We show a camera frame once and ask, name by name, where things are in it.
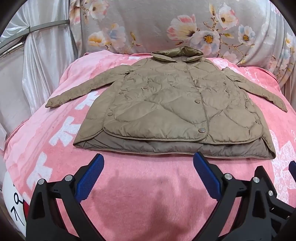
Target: white flower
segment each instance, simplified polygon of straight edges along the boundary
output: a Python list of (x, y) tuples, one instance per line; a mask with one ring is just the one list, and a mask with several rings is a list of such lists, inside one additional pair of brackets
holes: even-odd
[(239, 42), (241, 44), (252, 45), (255, 41), (255, 32), (249, 26), (239, 26)]
[(124, 27), (120, 27), (117, 23), (115, 23), (111, 25), (111, 29), (105, 28), (104, 32), (108, 35), (106, 45), (113, 46), (116, 50), (124, 47), (124, 43), (126, 41)]
[(231, 7), (227, 6), (226, 3), (224, 3), (224, 6), (219, 9), (217, 18), (224, 30), (230, 29), (239, 23), (234, 11)]
[(224, 59), (227, 59), (229, 62), (231, 62), (233, 64), (237, 64), (238, 63), (237, 56), (233, 52), (231, 52), (231, 53), (229, 53), (229, 51), (225, 52), (223, 54), (223, 58)]
[(288, 48), (292, 49), (294, 51), (295, 47), (295, 35), (290, 35), (287, 33), (286, 35), (286, 45)]
[(195, 15), (179, 15), (174, 18), (169, 28), (167, 29), (168, 37), (174, 41), (186, 41), (189, 40), (192, 35), (196, 32), (197, 25), (195, 22)]
[(88, 38), (88, 44), (98, 47), (105, 46), (107, 44), (105, 33), (103, 31), (92, 33)]
[(220, 46), (220, 35), (216, 30), (196, 32), (192, 36), (190, 46), (202, 51), (205, 56), (217, 53)]
[(106, 0), (95, 0), (91, 3), (88, 14), (101, 21), (105, 17), (108, 7), (109, 3)]

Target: pink fleece blanket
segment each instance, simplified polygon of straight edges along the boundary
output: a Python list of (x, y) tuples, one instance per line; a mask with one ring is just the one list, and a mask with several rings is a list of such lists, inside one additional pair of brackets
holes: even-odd
[[(119, 55), (108, 51), (88, 54), (73, 62), (63, 74), (51, 97), (120, 64), (133, 64), (142, 55)], [(296, 206), (296, 184), (288, 164), (296, 160), (296, 113), (280, 92), (275, 77), (266, 70), (238, 68), (230, 62), (210, 59), (220, 68), (230, 67), (249, 80), (280, 96), (285, 113), (270, 102), (251, 95), (261, 108), (276, 148), (274, 160), (211, 160), (223, 172), (250, 180), (257, 166), (263, 165), (278, 198)], [(72, 143), (89, 107), (104, 91), (70, 101), (56, 109), (44, 105), (17, 128), (6, 143), (4, 159), (13, 183), (30, 203), (36, 182), (61, 180), (74, 174), (95, 156), (95, 151), (78, 149)], [(105, 167), (89, 198), (81, 204), (103, 237), (108, 240), (192, 240), (212, 212), (216, 202), (208, 195), (196, 173), (192, 156), (139, 156), (101, 152)], [(75, 231), (61, 202), (62, 216), (71, 233)], [(223, 232), (229, 230), (235, 210)]]

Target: metal strap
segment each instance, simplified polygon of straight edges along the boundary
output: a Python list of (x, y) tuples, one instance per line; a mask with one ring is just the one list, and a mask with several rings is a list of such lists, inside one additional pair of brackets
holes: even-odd
[(40, 24), (34, 27), (28, 27), (25, 30), (22, 30), (21, 32), (5, 39), (3, 42), (0, 43), (0, 55), (2, 55), (4, 52), (6, 52), (7, 50), (2, 49), (4, 46), (6, 46), (7, 44), (15, 41), (18, 38), (21, 38), (23, 36), (26, 36), (32, 32), (44, 29), (44, 28), (49, 28), (49, 27), (53, 27), (53, 26), (58, 26), (58, 25), (62, 25), (62, 24), (70, 24), (70, 20), (59, 20), (59, 21), (54, 21), (54, 22), (49, 22), (49, 23), (44, 23), (44, 24)]

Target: yellow flower center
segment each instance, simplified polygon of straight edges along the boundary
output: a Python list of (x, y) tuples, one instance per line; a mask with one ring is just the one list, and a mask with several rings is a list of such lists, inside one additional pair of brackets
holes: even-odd
[(95, 43), (102, 43), (102, 39), (101, 38), (97, 38), (97, 37), (95, 37), (95, 36), (91, 36), (90, 38), (89, 38), (89, 41), (90, 42), (95, 42)]
[(205, 41), (207, 44), (211, 44), (211, 43), (213, 43), (213, 36), (212, 36), (212, 35), (206, 35), (206, 36), (204, 36), (204, 41)]
[(246, 35), (246, 34), (243, 35), (242, 39), (243, 39), (244, 41), (246, 41), (246, 42), (250, 40), (250, 39), (249, 39), (249, 36)]

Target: jacket collar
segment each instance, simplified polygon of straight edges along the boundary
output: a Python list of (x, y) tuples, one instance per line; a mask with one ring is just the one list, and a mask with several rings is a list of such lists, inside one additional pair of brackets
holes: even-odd
[(165, 62), (194, 62), (199, 60), (203, 56), (203, 53), (197, 49), (182, 46), (175, 49), (152, 52), (151, 55), (155, 59)]

